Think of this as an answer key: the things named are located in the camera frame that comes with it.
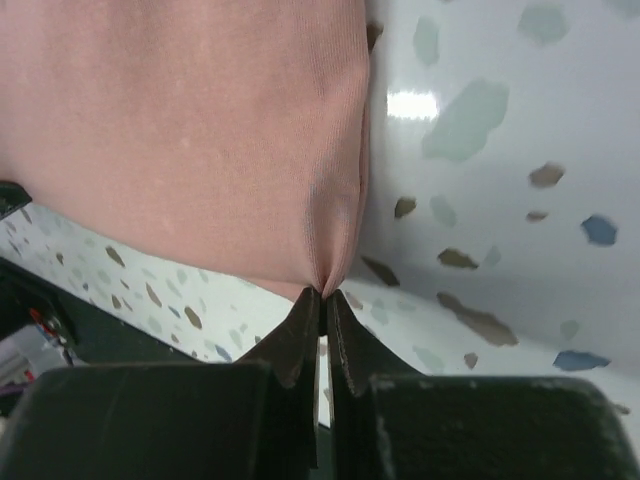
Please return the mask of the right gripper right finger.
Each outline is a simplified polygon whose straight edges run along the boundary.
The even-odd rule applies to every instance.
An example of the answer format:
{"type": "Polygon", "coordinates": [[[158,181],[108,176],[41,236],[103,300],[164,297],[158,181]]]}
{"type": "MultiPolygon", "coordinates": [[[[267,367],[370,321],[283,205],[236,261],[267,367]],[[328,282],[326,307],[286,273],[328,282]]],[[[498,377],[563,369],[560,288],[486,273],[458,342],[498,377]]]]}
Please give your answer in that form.
{"type": "Polygon", "coordinates": [[[610,401],[571,377],[433,376],[403,361],[341,292],[325,307],[339,479],[635,479],[610,401]]]}

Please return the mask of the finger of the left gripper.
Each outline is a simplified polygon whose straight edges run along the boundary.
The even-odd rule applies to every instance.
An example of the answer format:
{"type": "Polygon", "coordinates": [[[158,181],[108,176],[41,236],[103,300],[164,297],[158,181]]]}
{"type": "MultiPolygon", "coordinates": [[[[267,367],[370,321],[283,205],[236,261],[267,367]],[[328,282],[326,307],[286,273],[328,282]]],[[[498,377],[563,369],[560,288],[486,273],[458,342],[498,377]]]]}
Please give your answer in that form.
{"type": "Polygon", "coordinates": [[[19,184],[0,182],[0,218],[6,218],[32,202],[31,196],[19,184]]]}

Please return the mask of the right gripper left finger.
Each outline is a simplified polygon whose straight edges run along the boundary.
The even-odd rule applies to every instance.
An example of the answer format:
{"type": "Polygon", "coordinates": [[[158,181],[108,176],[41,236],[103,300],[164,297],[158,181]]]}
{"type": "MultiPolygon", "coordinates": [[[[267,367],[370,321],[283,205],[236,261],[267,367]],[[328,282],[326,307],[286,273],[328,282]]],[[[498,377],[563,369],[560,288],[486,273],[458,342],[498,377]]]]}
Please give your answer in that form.
{"type": "Polygon", "coordinates": [[[1,437],[5,479],[305,479],[317,465],[320,296],[232,363],[51,370],[1,437]]]}

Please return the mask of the pink t shirt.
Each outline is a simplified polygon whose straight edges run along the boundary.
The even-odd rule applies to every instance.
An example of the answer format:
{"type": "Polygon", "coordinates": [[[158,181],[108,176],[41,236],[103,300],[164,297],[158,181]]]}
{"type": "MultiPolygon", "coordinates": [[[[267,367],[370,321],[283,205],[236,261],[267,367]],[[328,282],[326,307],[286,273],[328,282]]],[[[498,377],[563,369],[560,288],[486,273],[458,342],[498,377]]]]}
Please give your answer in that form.
{"type": "Polygon", "coordinates": [[[368,177],[361,1],[5,1],[1,176],[139,251],[331,294],[368,177]]]}

